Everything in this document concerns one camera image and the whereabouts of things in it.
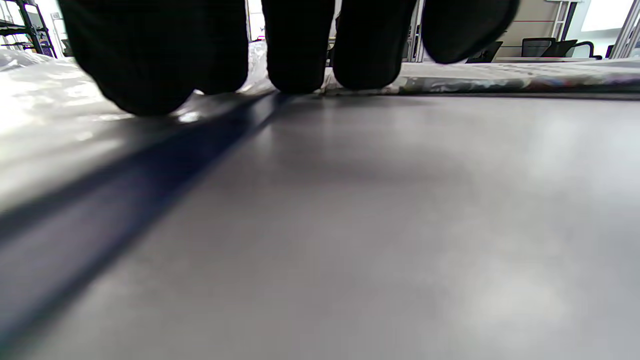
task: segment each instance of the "wall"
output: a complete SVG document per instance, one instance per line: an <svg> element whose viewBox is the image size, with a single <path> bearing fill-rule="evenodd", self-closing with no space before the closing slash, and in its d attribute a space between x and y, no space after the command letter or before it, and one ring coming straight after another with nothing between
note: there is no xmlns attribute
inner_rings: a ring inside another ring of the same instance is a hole
<svg viewBox="0 0 640 360"><path fill-rule="evenodd" d="M559 3L545 0L520 0L515 20L500 38L504 41L496 57L520 56L522 39L550 37Z"/></svg>

